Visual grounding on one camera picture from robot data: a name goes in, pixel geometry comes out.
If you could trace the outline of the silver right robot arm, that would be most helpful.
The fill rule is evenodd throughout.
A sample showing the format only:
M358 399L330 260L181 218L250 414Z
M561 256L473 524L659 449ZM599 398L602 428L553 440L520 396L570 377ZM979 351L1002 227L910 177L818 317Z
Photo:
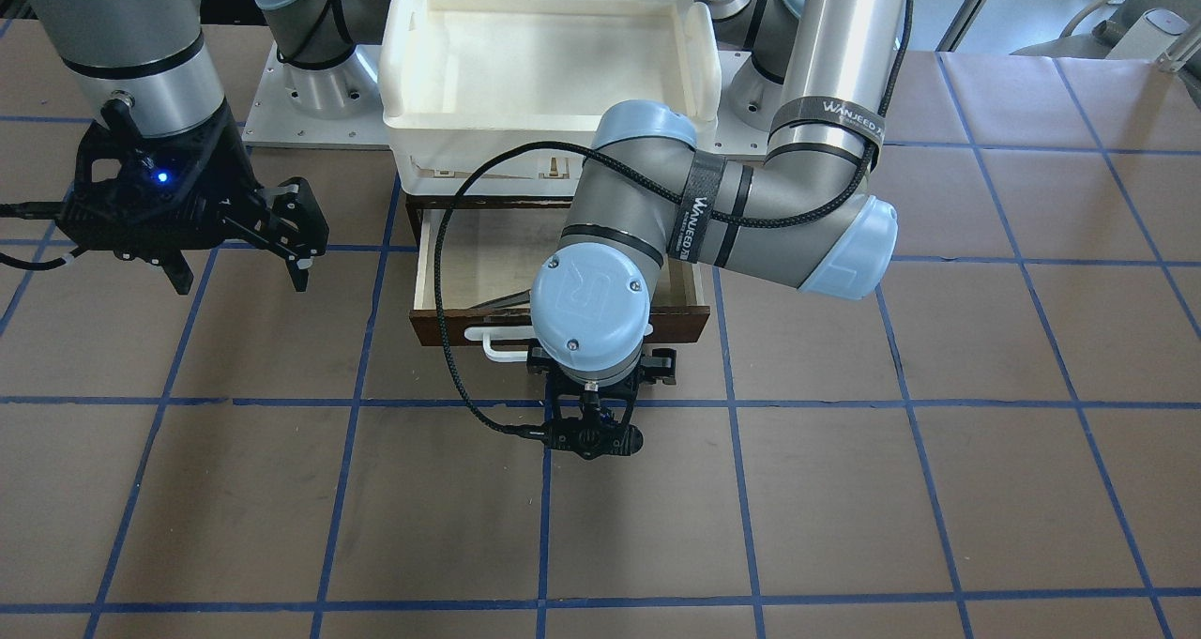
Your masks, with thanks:
M325 215L301 177L267 189L253 171L193 0L29 0L94 120L60 202L5 204L5 219L52 221L74 241L56 259L4 257L46 271L86 251L144 259L185 295L185 251L229 238L283 259L306 289L327 251Z

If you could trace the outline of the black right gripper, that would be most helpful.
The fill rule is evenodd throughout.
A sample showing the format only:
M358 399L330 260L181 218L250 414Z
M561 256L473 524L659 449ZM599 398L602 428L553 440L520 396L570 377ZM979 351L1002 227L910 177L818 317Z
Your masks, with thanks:
M160 267L179 295L195 281L184 253L240 238L283 259L295 292L327 250L325 215L300 177L269 189L253 177L228 103L177 135L142 135L125 98L102 104L83 136L56 228L79 246Z

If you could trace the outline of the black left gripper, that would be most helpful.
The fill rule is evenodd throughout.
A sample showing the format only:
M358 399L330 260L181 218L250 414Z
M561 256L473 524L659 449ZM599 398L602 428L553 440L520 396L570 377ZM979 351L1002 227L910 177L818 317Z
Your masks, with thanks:
M526 366L528 372L546 375L546 383L554 399L563 395L579 398L585 395L586 386L570 378L570 375L566 374L557 362L554 362L552 357L540 348L540 344L528 344L527 347ZM596 394L602 400L637 401L639 387L658 382L664 384L677 382L677 350L661 347L643 353L631 374L626 374L625 377L613 383L598 386Z

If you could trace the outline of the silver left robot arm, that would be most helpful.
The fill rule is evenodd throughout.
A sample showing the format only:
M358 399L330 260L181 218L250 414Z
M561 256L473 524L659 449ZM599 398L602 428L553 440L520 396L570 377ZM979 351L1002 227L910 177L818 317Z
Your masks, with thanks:
M655 100L614 104L531 292L554 390L637 374L667 259L864 298L891 262L895 207L867 193L913 0L805 0L763 165L706 153Z

